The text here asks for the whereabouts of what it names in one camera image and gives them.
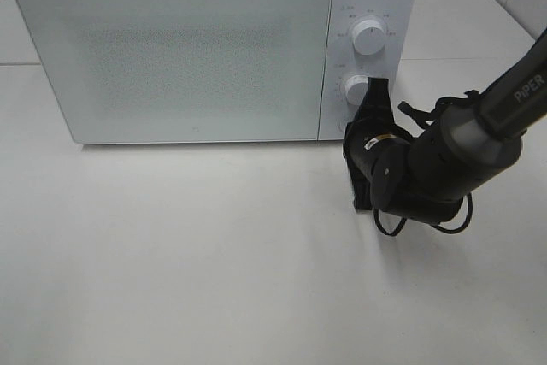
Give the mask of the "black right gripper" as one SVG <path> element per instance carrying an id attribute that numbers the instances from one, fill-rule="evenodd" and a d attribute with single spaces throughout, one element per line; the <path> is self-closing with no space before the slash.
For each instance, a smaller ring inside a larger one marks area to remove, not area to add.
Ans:
<path id="1" fill-rule="evenodd" d="M 393 197 L 392 175 L 403 172 L 409 132 L 393 123 L 389 80 L 368 77 L 368 90 L 345 130 L 343 154 L 357 211 L 381 209 Z"/>

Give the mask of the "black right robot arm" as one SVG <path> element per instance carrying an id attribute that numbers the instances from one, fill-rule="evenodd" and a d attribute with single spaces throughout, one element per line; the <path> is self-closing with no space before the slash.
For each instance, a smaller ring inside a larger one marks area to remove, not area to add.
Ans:
<path id="1" fill-rule="evenodd" d="M 464 231 L 473 216 L 473 191 L 520 158 L 522 136 L 546 114 L 546 36 L 484 91 L 441 97 L 429 111 L 406 102 L 399 110 L 422 134 L 396 124 L 389 81 L 371 78 L 345 128 L 343 154 L 357 211 L 426 223 L 447 234 Z"/>

